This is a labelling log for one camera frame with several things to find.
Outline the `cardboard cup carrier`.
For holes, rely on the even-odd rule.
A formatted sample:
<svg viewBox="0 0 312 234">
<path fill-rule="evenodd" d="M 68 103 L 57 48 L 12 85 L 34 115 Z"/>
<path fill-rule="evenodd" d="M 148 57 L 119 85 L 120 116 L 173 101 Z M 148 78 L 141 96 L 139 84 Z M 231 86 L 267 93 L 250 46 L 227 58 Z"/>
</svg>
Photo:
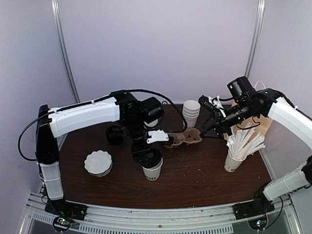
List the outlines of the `cardboard cup carrier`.
<svg viewBox="0 0 312 234">
<path fill-rule="evenodd" d="M 169 133 L 168 136 L 169 141 L 163 143 L 166 148 L 176 148 L 181 144 L 197 144 L 202 141 L 200 131 L 196 128 L 189 128 L 181 133 Z"/>
</svg>

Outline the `stack of white paper cups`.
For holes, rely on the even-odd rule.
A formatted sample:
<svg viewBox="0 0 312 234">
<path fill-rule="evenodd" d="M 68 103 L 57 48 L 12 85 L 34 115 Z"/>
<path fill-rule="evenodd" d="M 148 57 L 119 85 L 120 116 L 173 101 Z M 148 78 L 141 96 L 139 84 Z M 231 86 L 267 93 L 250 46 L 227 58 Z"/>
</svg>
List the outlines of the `stack of white paper cups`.
<svg viewBox="0 0 312 234">
<path fill-rule="evenodd" d="M 182 113 L 187 123 L 187 128 L 195 127 L 200 113 L 200 104 L 195 100 L 187 100 L 183 103 Z"/>
</svg>

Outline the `single white paper cup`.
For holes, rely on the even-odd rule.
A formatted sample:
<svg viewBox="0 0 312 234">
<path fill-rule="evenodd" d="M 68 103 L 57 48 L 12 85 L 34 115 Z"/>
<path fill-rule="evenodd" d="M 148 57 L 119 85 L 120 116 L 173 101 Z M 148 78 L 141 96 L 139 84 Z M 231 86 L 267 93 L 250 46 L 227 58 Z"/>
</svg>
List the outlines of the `single white paper cup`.
<svg viewBox="0 0 312 234">
<path fill-rule="evenodd" d="M 160 176 L 162 164 L 163 164 L 163 158 L 161 158 L 160 162 L 152 168 L 142 167 L 146 179 L 150 181 L 157 180 Z"/>
</svg>

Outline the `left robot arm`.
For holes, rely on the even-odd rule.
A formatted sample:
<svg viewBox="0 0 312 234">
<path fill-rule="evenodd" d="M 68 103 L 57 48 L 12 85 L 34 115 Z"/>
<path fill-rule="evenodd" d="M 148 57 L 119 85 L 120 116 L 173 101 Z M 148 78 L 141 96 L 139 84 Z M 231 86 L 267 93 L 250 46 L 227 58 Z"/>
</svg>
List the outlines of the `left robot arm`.
<svg viewBox="0 0 312 234">
<path fill-rule="evenodd" d="M 164 116 L 164 110 L 157 97 L 167 101 L 169 98 L 150 90 L 140 92 L 152 94 L 146 100 L 133 96 L 134 89 L 119 90 L 110 94 L 74 105 L 49 108 L 42 105 L 36 124 L 35 159 L 39 164 L 47 197 L 52 200 L 51 208 L 59 216 L 70 212 L 70 205 L 65 202 L 59 170 L 59 147 L 57 138 L 67 133 L 93 125 L 117 122 L 126 128 L 131 139 L 133 160 L 145 168 L 158 164 L 159 156 L 151 149 L 151 144 L 162 142 L 168 145 L 173 138 L 163 130 L 148 130 L 146 123 L 151 123 Z"/>
</svg>

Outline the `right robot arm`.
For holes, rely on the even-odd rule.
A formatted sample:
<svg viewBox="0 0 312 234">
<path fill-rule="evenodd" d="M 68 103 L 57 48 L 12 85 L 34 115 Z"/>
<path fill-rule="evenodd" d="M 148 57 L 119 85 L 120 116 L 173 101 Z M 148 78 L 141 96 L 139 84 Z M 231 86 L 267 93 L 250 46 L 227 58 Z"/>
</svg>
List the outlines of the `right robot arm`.
<svg viewBox="0 0 312 234">
<path fill-rule="evenodd" d="M 271 88 L 256 91 L 246 77 L 239 77 L 227 85 L 236 105 L 222 110 L 201 96 L 199 104 L 214 114 L 214 122 L 201 132 L 203 137 L 214 129 L 217 134 L 232 135 L 231 127 L 250 117 L 264 116 L 283 125 L 300 138 L 309 148 L 312 146 L 312 119 L 296 109 L 292 102 L 280 91 Z M 299 168 L 260 188 L 250 204 L 254 215 L 262 214 L 269 202 L 301 188 L 312 185 L 312 158 L 308 157 Z"/>
</svg>

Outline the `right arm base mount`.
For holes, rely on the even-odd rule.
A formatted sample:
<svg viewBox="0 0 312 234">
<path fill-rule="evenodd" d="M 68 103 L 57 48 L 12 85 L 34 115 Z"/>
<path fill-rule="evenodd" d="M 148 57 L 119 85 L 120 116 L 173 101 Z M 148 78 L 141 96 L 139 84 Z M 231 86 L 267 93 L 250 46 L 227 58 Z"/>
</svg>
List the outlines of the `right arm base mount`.
<svg viewBox="0 0 312 234">
<path fill-rule="evenodd" d="M 271 201 L 263 195 L 255 195 L 252 201 L 236 203 L 232 206 L 236 220 L 247 219 L 254 231 L 263 231 L 268 225 L 268 212 L 275 210 Z"/>
</svg>

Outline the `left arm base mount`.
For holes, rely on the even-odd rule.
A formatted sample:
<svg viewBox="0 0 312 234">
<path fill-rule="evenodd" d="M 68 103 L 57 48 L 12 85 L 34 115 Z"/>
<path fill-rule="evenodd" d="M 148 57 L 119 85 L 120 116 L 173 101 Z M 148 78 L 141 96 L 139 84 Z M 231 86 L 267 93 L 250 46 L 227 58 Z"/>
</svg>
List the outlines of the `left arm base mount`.
<svg viewBox="0 0 312 234">
<path fill-rule="evenodd" d="M 45 211 L 56 215 L 52 221 L 52 227 L 57 232 L 63 233 L 69 230 L 76 220 L 84 220 L 87 213 L 87 206 L 68 202 L 64 198 L 51 200 L 47 197 Z"/>
</svg>

